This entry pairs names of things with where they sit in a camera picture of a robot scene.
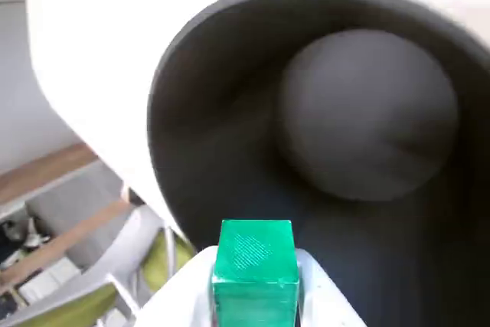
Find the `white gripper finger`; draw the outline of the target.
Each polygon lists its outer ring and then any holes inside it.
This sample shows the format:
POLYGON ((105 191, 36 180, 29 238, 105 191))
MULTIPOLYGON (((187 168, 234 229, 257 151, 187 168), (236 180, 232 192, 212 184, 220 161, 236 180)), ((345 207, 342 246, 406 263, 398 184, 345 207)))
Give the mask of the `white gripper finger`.
POLYGON ((300 276, 300 326, 367 326, 310 253, 296 249, 296 259, 300 276))
POLYGON ((136 326, 215 326, 211 275, 217 247, 189 260, 137 313, 136 326))

